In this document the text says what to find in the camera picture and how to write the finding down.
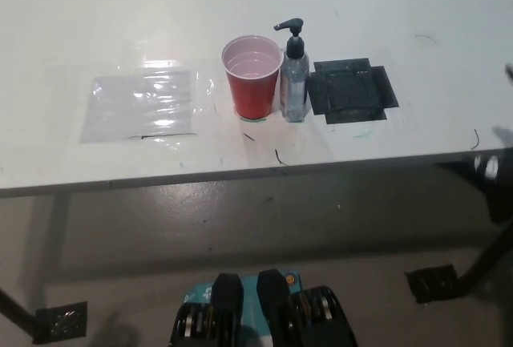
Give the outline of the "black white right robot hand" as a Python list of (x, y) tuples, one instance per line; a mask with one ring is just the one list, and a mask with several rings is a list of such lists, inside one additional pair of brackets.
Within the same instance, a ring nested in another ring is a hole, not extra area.
[(508, 221), (512, 217), (512, 148), (496, 155), (477, 155), (473, 168), (491, 220), (497, 224)]

